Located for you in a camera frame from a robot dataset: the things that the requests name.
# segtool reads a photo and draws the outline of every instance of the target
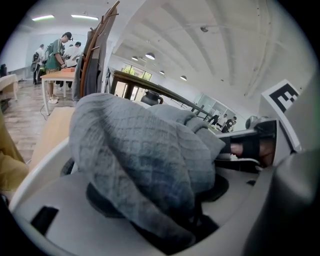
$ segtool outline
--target desk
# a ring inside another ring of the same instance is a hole
[[[45,88],[45,83],[47,81],[64,81],[64,86],[63,86],[63,97],[66,97],[67,94],[67,83],[66,82],[73,82],[75,78],[75,72],[63,72],[63,71],[58,71],[55,73],[50,73],[50,74],[45,74],[41,76],[42,79],[42,97],[43,97],[43,102],[44,102],[44,107],[47,116],[49,116],[49,110],[48,110],[48,102],[46,99],[46,88]]]
[[[0,96],[0,100],[4,100],[11,97],[11,93],[14,95],[14,99],[17,101],[17,91],[18,91],[18,78],[16,74],[9,74],[0,77],[0,91],[3,94]]]
[[[29,164],[30,172],[51,150],[69,136],[69,126],[74,111],[75,108],[69,106],[54,108],[36,142]]]
[[[216,126],[211,126],[211,125],[208,125],[208,128],[210,131],[212,131],[214,134],[222,134],[222,132],[216,127]]]

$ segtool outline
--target fluorescent light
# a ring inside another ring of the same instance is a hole
[[[152,52],[147,53],[145,56],[147,58],[151,59],[151,60],[155,60],[156,59],[156,56]]]
[[[37,17],[37,18],[33,18],[32,20],[33,21],[40,21],[40,20],[45,20],[45,19],[52,19],[54,18],[55,16],[53,15],[46,15],[46,16],[41,16],[41,17]]]
[[[83,16],[83,15],[71,15],[73,18],[82,18],[82,19],[89,19],[89,20],[98,20],[96,17],[90,17],[90,16]]]

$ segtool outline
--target white ceiling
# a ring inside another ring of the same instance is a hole
[[[70,31],[86,35],[116,0],[42,0],[26,14],[20,30],[33,34]],[[295,22],[272,0],[120,0],[108,40],[127,60],[165,71],[228,105],[257,107],[261,92],[283,79],[303,90],[318,62]],[[55,19],[31,18],[52,14]],[[206,26],[208,32],[200,30]]]
[[[40,0],[26,14],[19,27],[33,34],[54,34],[70,31],[86,35],[90,27],[98,25],[97,20],[73,18],[71,14],[88,15],[100,18],[114,5],[116,0]],[[109,35],[111,41],[117,40],[132,15],[145,0],[121,0],[118,15]],[[32,18],[53,15],[54,19],[33,21]]]
[[[142,56],[147,63],[138,64],[152,71],[177,80],[186,75],[211,97],[233,94],[255,106],[261,92],[283,79],[303,90],[318,68],[304,35],[271,0],[165,2],[125,35],[117,56]]]

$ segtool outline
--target white shirt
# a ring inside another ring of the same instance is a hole
[[[80,57],[81,53],[81,50],[76,46],[71,46],[67,48],[63,54],[63,56],[70,56],[70,59],[67,59],[65,61],[66,66],[69,68],[77,65],[76,59],[77,57]]]
[[[43,61],[43,59],[45,57],[45,51],[42,50],[41,47],[39,47],[39,49],[36,50],[35,52],[39,54],[39,58],[38,58],[38,62],[37,63],[39,65],[42,65],[42,61]]]
[[[224,126],[227,120],[228,119],[226,117],[220,117],[219,121],[218,121],[218,124],[221,125],[221,126]]]

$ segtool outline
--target shorts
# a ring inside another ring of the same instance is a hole
[[[50,74],[50,73],[55,73],[55,72],[58,72],[60,71],[60,68],[55,68],[55,69],[47,69],[46,70],[46,75],[47,74]],[[48,84],[54,84],[56,81],[48,81]]]

